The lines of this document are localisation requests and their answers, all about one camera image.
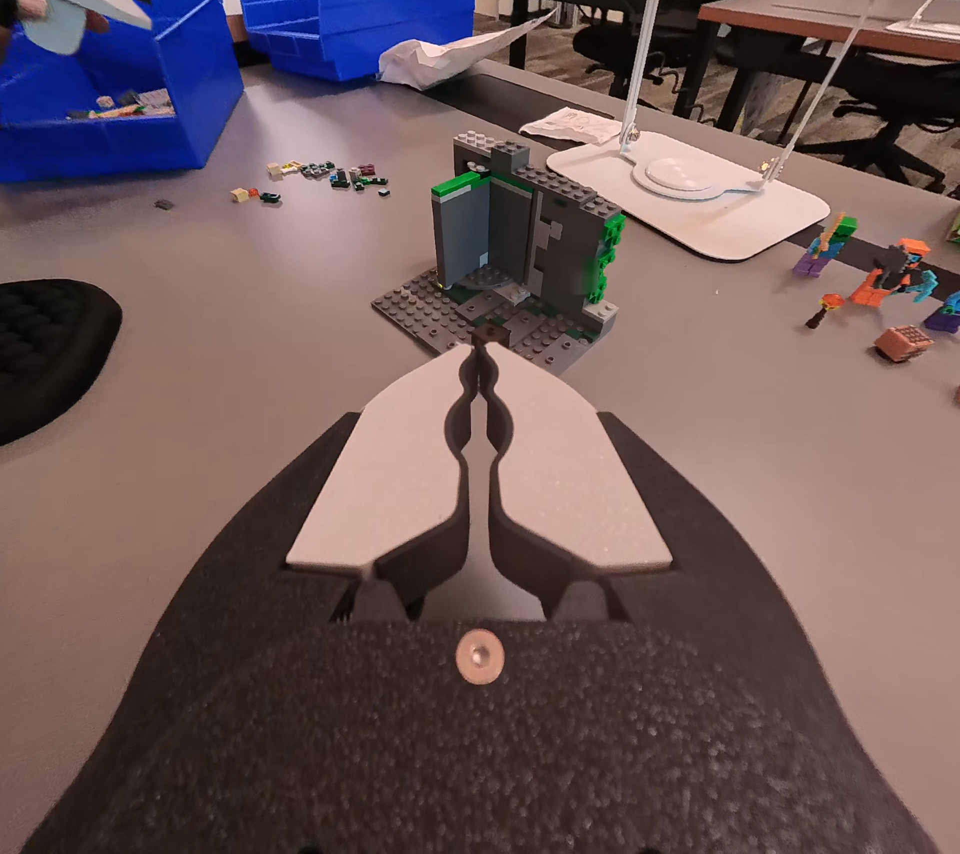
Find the brown block brick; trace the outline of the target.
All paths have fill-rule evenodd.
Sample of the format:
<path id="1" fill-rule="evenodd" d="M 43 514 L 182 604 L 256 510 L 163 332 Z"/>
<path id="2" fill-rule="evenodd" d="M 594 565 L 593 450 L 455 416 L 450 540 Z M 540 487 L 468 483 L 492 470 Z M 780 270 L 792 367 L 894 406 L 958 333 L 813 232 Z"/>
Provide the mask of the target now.
<path id="1" fill-rule="evenodd" d="M 884 330 L 874 341 L 873 350 L 891 364 L 904 364 L 930 349 L 932 338 L 913 324 L 896 325 Z"/>

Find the black mesh pad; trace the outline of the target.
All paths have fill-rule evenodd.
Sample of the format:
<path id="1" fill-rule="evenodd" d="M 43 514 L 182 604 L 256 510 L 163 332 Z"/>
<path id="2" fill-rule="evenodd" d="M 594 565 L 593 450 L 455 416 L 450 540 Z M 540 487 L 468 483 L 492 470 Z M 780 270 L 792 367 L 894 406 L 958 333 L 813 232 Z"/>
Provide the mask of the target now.
<path id="1" fill-rule="evenodd" d="M 1 443 L 64 414 L 100 374 L 121 327 L 116 300 L 72 279 L 1 285 Z"/>

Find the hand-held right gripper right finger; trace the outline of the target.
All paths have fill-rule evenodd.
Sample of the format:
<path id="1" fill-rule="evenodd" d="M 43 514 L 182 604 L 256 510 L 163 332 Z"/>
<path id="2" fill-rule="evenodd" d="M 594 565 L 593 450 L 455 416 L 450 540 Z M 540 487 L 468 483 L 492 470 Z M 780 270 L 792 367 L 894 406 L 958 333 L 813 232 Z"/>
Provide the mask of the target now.
<path id="1" fill-rule="evenodd" d="M 498 343 L 478 352 L 489 550 L 511 581 L 577 581 L 668 568 L 672 556 L 598 412 Z"/>

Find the green zombie minifigure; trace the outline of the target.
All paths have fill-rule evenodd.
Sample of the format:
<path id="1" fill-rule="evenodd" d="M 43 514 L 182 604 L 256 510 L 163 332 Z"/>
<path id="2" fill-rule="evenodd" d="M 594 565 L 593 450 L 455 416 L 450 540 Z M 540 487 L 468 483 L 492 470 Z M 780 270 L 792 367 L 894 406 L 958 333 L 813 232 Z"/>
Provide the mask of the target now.
<path id="1" fill-rule="evenodd" d="M 798 262 L 793 273 L 804 277 L 819 277 L 824 268 L 837 257 L 842 248 L 858 229 L 858 219 L 840 213 L 811 242 Z"/>

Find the black office chair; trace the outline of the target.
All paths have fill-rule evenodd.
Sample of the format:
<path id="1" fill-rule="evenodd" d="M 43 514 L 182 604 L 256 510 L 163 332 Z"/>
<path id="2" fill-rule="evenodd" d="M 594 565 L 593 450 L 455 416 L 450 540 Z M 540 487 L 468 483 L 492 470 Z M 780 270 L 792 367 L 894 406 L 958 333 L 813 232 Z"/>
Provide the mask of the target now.
<path id="1" fill-rule="evenodd" d="M 841 164 L 864 171 L 875 166 L 883 176 L 908 183 L 905 170 L 930 177 L 927 189 L 942 194 L 945 174 L 897 145 L 905 127 L 932 132 L 958 127 L 959 63 L 916 65 L 856 53 L 832 81 L 849 94 L 834 117 L 858 113 L 880 117 L 884 127 L 870 138 L 800 143 L 796 152 L 839 155 Z"/>
<path id="2" fill-rule="evenodd" d="M 608 93 L 624 100 L 627 97 L 639 38 L 630 27 L 613 22 L 599 22 L 582 28 L 572 38 L 573 50 L 591 61 L 593 67 L 613 74 Z M 692 32 L 656 26 L 644 68 L 644 78 L 654 85 L 664 83 L 660 75 L 678 79 L 678 69 L 687 65 L 693 48 Z"/>

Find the orange and teal minifigure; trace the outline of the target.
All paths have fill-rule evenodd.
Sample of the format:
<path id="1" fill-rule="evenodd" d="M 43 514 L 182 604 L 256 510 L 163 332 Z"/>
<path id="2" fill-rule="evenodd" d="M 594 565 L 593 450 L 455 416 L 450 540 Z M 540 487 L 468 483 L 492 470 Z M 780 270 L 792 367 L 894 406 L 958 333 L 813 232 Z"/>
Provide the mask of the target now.
<path id="1" fill-rule="evenodd" d="M 927 299 L 939 283 L 937 274 L 921 263 L 929 253 L 930 246 L 922 240 L 899 239 L 874 259 L 873 270 L 851 293 L 849 302 L 879 307 L 894 294 L 912 294 L 916 303 Z"/>

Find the blue plastic bin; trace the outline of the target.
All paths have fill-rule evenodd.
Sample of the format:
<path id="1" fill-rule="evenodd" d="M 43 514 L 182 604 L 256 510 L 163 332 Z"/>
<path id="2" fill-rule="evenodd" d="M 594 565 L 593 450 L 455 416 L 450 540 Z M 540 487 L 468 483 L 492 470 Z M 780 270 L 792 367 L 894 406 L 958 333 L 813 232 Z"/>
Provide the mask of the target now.
<path id="1" fill-rule="evenodd" d="M 241 0 L 249 43 L 274 69 L 334 82 L 378 71 L 408 40 L 447 44 L 473 33 L 475 0 Z"/>
<path id="2" fill-rule="evenodd" d="M 16 29 L 2 63 L 1 181 L 203 167 L 244 90 L 223 0 L 152 0 L 151 30 L 111 21 L 62 56 Z M 173 113 L 73 119 L 165 89 Z"/>

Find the person's left hand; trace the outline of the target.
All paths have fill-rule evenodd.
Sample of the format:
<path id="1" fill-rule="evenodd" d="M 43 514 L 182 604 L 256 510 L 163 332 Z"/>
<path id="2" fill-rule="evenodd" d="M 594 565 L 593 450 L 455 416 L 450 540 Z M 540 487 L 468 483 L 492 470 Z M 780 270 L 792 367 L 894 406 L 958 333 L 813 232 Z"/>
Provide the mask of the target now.
<path id="1" fill-rule="evenodd" d="M 101 14 L 66 0 L 17 0 L 17 16 L 33 44 L 63 56 L 73 55 L 87 32 L 110 29 Z"/>

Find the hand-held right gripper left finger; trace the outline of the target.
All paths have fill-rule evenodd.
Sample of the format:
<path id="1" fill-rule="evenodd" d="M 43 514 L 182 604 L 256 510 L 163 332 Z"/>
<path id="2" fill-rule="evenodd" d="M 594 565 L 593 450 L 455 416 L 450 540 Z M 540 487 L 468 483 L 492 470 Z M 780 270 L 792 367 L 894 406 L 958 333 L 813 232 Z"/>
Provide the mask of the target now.
<path id="1" fill-rule="evenodd" d="M 476 356 L 465 344 L 403 375 L 363 409 L 286 563 L 368 576 L 467 506 Z"/>

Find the grey brick building model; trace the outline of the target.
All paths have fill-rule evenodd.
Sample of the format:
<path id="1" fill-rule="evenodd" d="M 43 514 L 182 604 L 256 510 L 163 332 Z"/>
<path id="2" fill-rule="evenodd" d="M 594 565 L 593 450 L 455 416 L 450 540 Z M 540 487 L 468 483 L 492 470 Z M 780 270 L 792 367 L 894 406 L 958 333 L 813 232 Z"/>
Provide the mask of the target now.
<path id="1" fill-rule="evenodd" d="M 493 327 L 560 375 L 613 328 L 607 271 L 626 218 L 594 189 L 475 130 L 453 140 L 454 176 L 431 189 L 437 264 L 371 307 L 434 354 Z"/>

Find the grey desk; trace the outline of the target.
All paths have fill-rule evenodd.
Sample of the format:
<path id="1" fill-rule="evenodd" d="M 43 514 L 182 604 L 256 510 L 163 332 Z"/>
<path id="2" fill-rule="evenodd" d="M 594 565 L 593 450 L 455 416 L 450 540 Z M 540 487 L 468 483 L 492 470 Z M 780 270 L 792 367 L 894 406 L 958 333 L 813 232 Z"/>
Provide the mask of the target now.
<path id="1" fill-rule="evenodd" d="M 453 135 L 619 108 L 488 61 L 425 95 L 267 66 L 244 80 L 201 170 L 2 189 L 2 278 L 76 278 L 124 312 L 89 393 L 2 449 L 2 852 L 78 774 L 211 540 L 426 360 L 370 303 L 435 263 L 429 190 Z M 266 165 L 290 160 L 373 163 L 390 196 L 271 180 Z M 282 201 L 236 203 L 235 188 Z M 801 279 L 801 248 L 718 263 L 630 221 L 614 330 L 566 377 L 738 527 L 864 747 L 958 852 L 958 344 L 874 357 L 884 328 L 929 313 L 905 296 L 807 330 L 822 294 L 864 272 Z"/>

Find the heap of mixed coloured bricks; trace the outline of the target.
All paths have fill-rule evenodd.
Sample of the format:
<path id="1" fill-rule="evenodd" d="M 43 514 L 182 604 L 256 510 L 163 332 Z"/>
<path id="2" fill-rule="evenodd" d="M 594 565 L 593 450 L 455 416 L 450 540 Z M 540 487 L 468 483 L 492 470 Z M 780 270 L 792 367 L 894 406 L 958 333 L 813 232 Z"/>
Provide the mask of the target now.
<path id="1" fill-rule="evenodd" d="M 167 88 L 136 92 L 128 90 L 118 98 L 102 95 L 94 109 L 71 109 L 69 120 L 112 120 L 130 117 L 172 117 L 176 108 Z"/>

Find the crumpled white paper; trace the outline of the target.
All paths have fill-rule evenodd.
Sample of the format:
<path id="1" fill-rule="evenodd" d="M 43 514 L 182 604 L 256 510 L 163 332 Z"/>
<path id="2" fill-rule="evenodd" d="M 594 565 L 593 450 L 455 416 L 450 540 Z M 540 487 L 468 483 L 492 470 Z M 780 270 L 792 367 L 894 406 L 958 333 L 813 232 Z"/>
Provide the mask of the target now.
<path id="1" fill-rule="evenodd" d="M 549 20 L 553 12 L 498 32 L 464 37 L 448 44 L 405 40 L 393 45 L 379 57 L 378 80 L 425 91 L 450 80 L 480 60 L 517 40 Z"/>

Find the scatter of small loose bricks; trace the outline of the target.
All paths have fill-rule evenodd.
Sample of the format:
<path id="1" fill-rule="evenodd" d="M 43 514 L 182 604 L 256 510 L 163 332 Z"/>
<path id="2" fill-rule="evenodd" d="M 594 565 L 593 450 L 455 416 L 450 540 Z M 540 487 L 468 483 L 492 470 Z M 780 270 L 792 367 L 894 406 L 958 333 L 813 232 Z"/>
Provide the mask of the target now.
<path id="1" fill-rule="evenodd" d="M 266 165 L 266 173 L 271 180 L 280 181 L 285 177 L 300 175 L 311 180 L 325 180 L 334 190 L 352 190 L 362 193 L 366 190 L 376 192 L 380 197 L 391 194 L 387 176 L 378 173 L 373 163 L 353 166 L 340 166 L 334 161 L 298 162 L 294 160 Z"/>

